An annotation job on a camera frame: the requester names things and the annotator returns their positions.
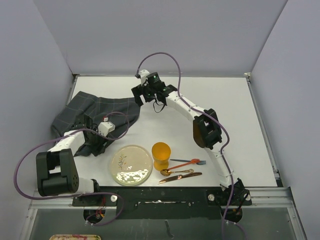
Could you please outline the dark grey checked cloth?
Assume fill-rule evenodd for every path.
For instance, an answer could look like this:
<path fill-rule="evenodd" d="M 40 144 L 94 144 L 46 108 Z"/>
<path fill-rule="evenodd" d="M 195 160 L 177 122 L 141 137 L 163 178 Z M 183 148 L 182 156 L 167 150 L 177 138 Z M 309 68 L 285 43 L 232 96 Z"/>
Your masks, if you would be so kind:
<path fill-rule="evenodd" d="M 58 138 L 72 129 L 78 115 L 89 116 L 97 125 L 104 117 L 108 117 L 115 125 L 115 130 L 107 135 L 111 145 L 114 139 L 122 136 L 138 120 L 140 109 L 133 97 L 104 98 L 80 91 L 55 117 L 51 130 Z"/>

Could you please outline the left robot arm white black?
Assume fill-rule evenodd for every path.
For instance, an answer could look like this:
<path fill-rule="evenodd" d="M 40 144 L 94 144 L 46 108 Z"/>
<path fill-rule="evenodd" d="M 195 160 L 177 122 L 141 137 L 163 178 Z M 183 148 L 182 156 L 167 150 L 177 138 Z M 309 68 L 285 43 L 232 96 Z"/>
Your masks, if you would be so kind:
<path fill-rule="evenodd" d="M 82 130 L 83 123 L 66 132 L 63 139 L 46 152 L 36 156 L 37 188 L 42 197 L 65 194 L 84 194 L 84 200 L 95 206 L 100 203 L 102 193 L 95 179 L 79 177 L 74 156 L 84 145 L 96 147 L 115 125 L 105 118 L 93 131 Z"/>

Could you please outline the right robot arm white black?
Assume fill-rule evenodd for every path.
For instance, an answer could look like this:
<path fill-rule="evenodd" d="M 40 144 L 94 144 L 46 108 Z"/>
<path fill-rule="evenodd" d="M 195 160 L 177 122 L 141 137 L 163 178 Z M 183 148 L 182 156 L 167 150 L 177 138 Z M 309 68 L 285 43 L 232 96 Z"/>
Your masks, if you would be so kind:
<path fill-rule="evenodd" d="M 212 108 L 199 107 L 185 98 L 180 93 L 179 87 L 166 85 L 160 80 L 157 72 L 150 73 L 144 69 L 136 73 L 135 77 L 140 80 L 140 84 L 133 87 L 131 91 L 139 106 L 144 104 L 141 98 L 144 98 L 146 103 L 161 102 L 164 107 L 173 108 L 192 122 L 193 140 L 211 158 L 222 188 L 223 200 L 230 205 L 250 201 L 250 192 L 235 176 L 224 156 L 225 145 L 222 145 L 218 152 L 213 151 L 215 144 L 222 143 L 222 133 L 225 132 L 216 112 Z"/>

